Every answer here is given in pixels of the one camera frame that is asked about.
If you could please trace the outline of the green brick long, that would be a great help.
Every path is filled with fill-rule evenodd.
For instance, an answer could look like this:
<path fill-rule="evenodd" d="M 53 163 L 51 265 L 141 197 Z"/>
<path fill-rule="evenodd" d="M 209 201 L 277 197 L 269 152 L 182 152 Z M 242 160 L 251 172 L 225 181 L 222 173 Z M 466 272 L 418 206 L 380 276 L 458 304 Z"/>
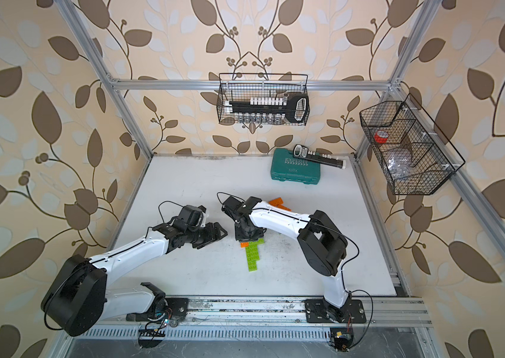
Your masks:
<path fill-rule="evenodd" d="M 252 246 L 254 248 L 255 252 L 255 259 L 258 261 L 260 260 L 259 253 L 258 253 L 258 247 L 257 246 Z"/>

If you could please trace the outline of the green brick lowest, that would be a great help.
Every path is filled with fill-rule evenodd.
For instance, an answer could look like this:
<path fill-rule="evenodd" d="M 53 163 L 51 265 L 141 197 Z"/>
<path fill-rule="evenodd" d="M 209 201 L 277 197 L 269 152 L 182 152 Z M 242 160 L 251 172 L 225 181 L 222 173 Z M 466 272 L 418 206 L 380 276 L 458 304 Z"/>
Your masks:
<path fill-rule="evenodd" d="M 248 271 L 257 271 L 258 270 L 257 260 L 254 258 L 247 259 L 247 268 Z"/>

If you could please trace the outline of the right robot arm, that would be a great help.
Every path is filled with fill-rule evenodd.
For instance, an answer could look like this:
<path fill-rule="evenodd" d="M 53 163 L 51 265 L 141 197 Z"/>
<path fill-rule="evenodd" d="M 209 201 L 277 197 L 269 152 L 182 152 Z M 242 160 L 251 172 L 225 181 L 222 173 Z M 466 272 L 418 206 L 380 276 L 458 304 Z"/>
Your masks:
<path fill-rule="evenodd" d="M 328 317 L 336 322 L 346 320 L 352 294 L 346 288 L 343 267 L 353 260 L 346 257 L 353 241 L 340 232 L 326 213 L 294 213 L 261 198 L 251 196 L 243 200 L 234 195 L 222 202 L 221 210 L 233 220 L 240 243 L 256 242 L 268 230 L 297 241 L 306 262 L 323 276 L 323 305 Z"/>

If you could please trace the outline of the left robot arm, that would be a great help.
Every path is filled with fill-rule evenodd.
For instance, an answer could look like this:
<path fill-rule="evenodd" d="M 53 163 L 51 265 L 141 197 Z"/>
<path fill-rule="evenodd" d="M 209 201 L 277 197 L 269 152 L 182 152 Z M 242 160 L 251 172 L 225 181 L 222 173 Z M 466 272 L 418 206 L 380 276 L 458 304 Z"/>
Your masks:
<path fill-rule="evenodd" d="M 145 263 L 190 244 L 194 249 L 222 240 L 227 231 L 208 222 L 206 208 L 186 205 L 169 221 L 149 227 L 131 243 L 86 258 L 74 254 L 64 262 L 42 299 L 44 321 L 53 330 L 76 337 L 97 322 L 132 315 L 149 322 L 168 319 L 166 294 L 150 282 L 133 289 L 111 291 L 109 286 Z"/>

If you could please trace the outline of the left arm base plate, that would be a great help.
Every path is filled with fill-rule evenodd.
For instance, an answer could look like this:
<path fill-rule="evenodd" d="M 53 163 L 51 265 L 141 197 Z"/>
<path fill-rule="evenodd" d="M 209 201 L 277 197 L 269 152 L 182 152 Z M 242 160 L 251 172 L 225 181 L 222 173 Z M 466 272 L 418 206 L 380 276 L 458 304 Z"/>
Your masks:
<path fill-rule="evenodd" d="M 188 313 L 188 298 L 163 298 L 151 304 L 144 313 L 129 313 L 126 320 L 129 322 L 161 322 L 173 319 L 182 322 Z"/>

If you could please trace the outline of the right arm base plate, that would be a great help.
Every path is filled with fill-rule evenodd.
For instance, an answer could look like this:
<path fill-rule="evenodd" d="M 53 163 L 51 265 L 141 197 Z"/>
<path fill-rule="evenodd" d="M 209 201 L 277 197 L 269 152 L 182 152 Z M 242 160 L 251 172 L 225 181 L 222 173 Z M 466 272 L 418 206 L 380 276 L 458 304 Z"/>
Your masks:
<path fill-rule="evenodd" d="M 323 298 L 304 301 L 306 321 L 311 324 L 364 324 L 367 316 L 361 300 L 348 299 L 338 308 Z"/>

